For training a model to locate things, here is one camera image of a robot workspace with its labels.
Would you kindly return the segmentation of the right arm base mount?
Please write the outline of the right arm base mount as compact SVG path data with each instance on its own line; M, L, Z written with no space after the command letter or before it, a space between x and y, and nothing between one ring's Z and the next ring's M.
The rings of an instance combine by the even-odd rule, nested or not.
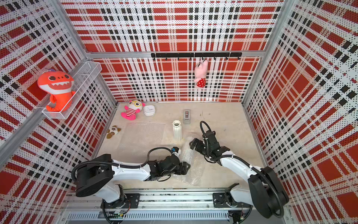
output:
M214 208L250 208L251 205L243 202L235 202L233 198L225 192L213 193L213 206Z

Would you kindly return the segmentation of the small white ribbed vase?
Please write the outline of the small white ribbed vase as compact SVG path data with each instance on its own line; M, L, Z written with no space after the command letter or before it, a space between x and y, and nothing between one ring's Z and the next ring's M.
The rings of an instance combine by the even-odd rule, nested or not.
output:
M173 123L173 136L176 141L182 140L182 126L179 120L175 120Z

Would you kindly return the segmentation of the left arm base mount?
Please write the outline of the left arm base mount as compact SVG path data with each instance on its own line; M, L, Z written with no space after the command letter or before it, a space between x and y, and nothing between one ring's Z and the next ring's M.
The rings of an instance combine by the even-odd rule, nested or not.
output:
M116 200L112 203L106 201L101 203L101 209L137 209L139 205L140 194L124 194L119 200Z

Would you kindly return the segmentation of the clear acrylic wall shelf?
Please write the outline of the clear acrylic wall shelf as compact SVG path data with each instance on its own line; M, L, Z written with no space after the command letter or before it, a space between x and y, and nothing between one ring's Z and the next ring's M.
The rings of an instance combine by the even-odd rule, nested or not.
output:
M50 102L42 110L43 114L49 119L67 119L101 70L99 63L87 61L80 63L71 74L44 72L38 86L50 94Z

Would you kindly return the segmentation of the pink striped plush doll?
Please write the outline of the pink striped plush doll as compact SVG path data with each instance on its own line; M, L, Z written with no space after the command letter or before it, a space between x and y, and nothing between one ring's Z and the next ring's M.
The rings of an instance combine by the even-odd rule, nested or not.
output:
M125 106L125 112L122 112L121 116L127 120L133 121L144 107L145 103L142 103L139 100L132 100Z

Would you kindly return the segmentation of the black hook rail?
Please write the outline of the black hook rail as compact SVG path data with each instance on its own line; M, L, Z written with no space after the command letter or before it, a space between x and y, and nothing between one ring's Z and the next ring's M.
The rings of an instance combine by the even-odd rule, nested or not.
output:
M208 58L208 57L237 57L240 58L242 56L242 52L187 52L187 53L151 53L152 58Z

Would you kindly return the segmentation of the pink pig plush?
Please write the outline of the pink pig plush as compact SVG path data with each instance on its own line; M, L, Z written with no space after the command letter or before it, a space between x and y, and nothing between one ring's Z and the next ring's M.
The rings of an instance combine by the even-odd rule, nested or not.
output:
M200 62L194 69L195 88L204 88L206 86L206 77L208 72L208 60Z

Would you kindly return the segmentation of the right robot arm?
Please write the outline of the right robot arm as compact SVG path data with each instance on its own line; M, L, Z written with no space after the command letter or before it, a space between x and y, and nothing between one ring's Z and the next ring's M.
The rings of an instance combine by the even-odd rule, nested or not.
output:
M221 146L216 139L216 132L211 130L207 122L200 122L200 130L202 140L193 139L189 147L203 155L207 162L231 170L249 185L249 189L244 190L238 183L232 184L225 189L218 203L228 207L244 203L256 208L265 218L283 218L283 207L289 202L289 197L275 171L268 166L254 166L236 156L229 148Z

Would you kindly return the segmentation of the brown white plush dog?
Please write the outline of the brown white plush dog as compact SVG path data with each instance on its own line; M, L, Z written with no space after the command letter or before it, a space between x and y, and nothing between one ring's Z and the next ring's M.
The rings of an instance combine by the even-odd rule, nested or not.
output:
M117 135L121 131L121 128L117 126L112 126L110 129L106 131L106 138L110 139L113 136Z

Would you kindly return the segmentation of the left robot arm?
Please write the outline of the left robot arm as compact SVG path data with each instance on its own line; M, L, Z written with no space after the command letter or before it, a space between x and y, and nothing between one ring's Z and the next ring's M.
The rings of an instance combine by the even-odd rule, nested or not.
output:
M115 181L152 182L165 176L186 175L191 165L179 159L180 153L178 147L156 147L147 153L142 164L117 161L110 154L82 162L71 172L71 179L76 184L75 194L77 197L94 195L107 203L122 201L125 198L123 187Z

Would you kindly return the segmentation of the white alarm clock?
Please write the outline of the white alarm clock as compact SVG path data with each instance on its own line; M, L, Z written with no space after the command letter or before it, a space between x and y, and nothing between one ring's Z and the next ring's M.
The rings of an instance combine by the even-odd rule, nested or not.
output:
M156 108L154 105L146 105L143 107L145 116L154 116L156 114Z

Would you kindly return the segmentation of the aluminium front rail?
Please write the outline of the aluminium front rail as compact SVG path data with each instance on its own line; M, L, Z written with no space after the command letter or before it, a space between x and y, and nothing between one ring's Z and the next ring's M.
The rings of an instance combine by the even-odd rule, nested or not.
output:
M95 196L79 198L69 193L55 221L57 224L292 224L283 218L264 218L255 207L224 203L223 188L128 189L129 202L102 209Z

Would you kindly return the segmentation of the orange shark plush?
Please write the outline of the orange shark plush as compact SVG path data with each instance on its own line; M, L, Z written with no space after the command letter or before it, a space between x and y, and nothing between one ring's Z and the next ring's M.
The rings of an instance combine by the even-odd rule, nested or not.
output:
M72 97L75 91L72 90L75 81L73 77L62 71L47 70L38 78L39 88L50 94L50 102L54 107L46 106L49 112L64 112L71 107Z

